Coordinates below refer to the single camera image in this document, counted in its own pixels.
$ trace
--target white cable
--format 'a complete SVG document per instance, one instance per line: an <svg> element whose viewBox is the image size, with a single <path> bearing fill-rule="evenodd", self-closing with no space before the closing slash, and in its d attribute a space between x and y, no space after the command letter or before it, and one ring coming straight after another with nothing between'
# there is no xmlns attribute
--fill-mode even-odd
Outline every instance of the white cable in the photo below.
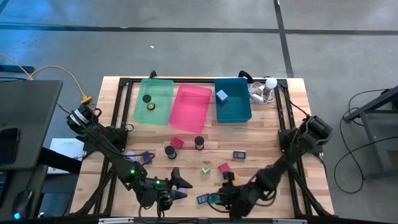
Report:
<svg viewBox="0 0 398 224"><path fill-rule="evenodd" d="M272 96L272 92L274 90L267 91L269 94L268 94L268 98L265 99L264 98L264 88L265 88L265 86L259 82L252 83L249 87L249 94L251 97L251 101L261 104L261 105L265 105L268 102L273 102L275 100L275 98ZM257 89L261 90L260 95L255 94Z"/></svg>

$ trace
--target teal plastic bin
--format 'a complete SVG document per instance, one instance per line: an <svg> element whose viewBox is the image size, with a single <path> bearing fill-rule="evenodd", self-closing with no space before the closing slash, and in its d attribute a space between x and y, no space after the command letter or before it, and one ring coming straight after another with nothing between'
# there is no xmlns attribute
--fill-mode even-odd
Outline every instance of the teal plastic bin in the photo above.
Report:
<svg viewBox="0 0 398 224"><path fill-rule="evenodd" d="M172 80L156 80L145 78L141 80L133 118L140 123L164 124L169 122L172 107L174 82ZM142 97L150 95L155 104L154 110L148 110Z"/></svg>
<svg viewBox="0 0 398 224"><path fill-rule="evenodd" d="M251 119L248 81L245 78L218 78L215 93L223 90L228 98L221 102L216 97L217 122L243 123Z"/></svg>

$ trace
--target pink plastic bin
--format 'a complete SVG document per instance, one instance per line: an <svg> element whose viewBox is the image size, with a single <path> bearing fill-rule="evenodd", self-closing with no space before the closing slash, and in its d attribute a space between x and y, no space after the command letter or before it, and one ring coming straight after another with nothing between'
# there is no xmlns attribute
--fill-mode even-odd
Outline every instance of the pink plastic bin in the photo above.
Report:
<svg viewBox="0 0 398 224"><path fill-rule="evenodd" d="M206 121L211 89L181 84L170 113L169 125L193 133L200 133Z"/></svg>

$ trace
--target gray concrete floor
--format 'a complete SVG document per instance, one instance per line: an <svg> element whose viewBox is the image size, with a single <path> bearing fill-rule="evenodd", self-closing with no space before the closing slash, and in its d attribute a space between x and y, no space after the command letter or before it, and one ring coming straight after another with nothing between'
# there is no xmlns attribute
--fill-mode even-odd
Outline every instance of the gray concrete floor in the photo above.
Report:
<svg viewBox="0 0 398 224"><path fill-rule="evenodd" d="M398 1L280 0L280 7L286 29L398 30ZM2 12L0 9L0 25L21 23L278 28L273 0L10 0ZM396 222L397 177L367 181L362 191L348 195L337 189L333 167L346 153L338 125L349 98L360 91L398 84L398 35L287 35L287 45L294 77L305 79L312 113L335 130L324 147L335 213ZM148 75L151 70L163 76L235 76L240 70L256 77L287 76L279 34L0 30L0 52L23 65L68 68L92 96L98 95L105 75ZM3 58L0 63L9 64ZM63 80L59 103L67 108L78 107L81 95L68 75L47 70L37 78ZM360 106L377 94L361 95L353 105ZM353 124L344 124L343 132L352 149L367 143L364 131ZM65 115L56 110L45 146L52 138L74 136L65 124ZM368 148L358 153L365 173L372 171L368 167L370 159ZM351 158L337 172L346 190L360 184ZM45 201L53 202L55 197ZM61 194L57 200L63 203L60 209L46 210L52 215L61 215L68 199Z"/></svg>

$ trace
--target small colorful block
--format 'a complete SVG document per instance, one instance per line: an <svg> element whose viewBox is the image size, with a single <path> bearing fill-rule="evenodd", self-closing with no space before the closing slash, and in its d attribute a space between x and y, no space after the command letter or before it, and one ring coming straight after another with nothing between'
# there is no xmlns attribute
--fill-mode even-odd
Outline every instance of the small colorful block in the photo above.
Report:
<svg viewBox="0 0 398 224"><path fill-rule="evenodd" d="M245 159L246 152L245 151L234 151L233 152L234 159Z"/></svg>
<svg viewBox="0 0 398 224"><path fill-rule="evenodd" d="M232 180L232 183L233 183L235 186L237 186L237 185L240 184L239 176L238 176L237 174L235 174L235 173L234 173L234 180Z"/></svg>
<svg viewBox="0 0 398 224"><path fill-rule="evenodd" d="M218 91L216 93L216 96L221 102L226 101L226 99L228 98L228 95L223 90Z"/></svg>
<svg viewBox="0 0 398 224"><path fill-rule="evenodd" d="M151 156L149 155L149 151L143 152L143 153L142 153L142 156L143 156L143 158L144 158L144 163L145 163L145 164L150 164L150 163L152 163L152 159L151 159Z"/></svg>
<svg viewBox="0 0 398 224"><path fill-rule="evenodd" d="M207 200L209 200L209 196L210 196L209 193L201 195L201 196L197 196L198 205L206 203Z"/></svg>
<svg viewBox="0 0 398 224"><path fill-rule="evenodd" d="M221 173L226 172L226 171L231 171L231 168L229 167L228 163L223 163L221 164L218 169L220 170Z"/></svg>
<svg viewBox="0 0 398 224"><path fill-rule="evenodd" d="M183 144L184 144L184 141L177 137L174 137L171 142L171 145L175 146L177 149L181 149Z"/></svg>
<svg viewBox="0 0 398 224"><path fill-rule="evenodd" d="M205 167L202 169L202 171L203 171L204 174L208 174L208 173L210 172L210 170L211 170L211 166L205 166Z"/></svg>
<svg viewBox="0 0 398 224"><path fill-rule="evenodd" d="M128 151L128 152L126 153L126 157L127 157L129 160L139 162L139 156L134 156L134 155L135 155L135 153L132 152L132 151Z"/></svg>

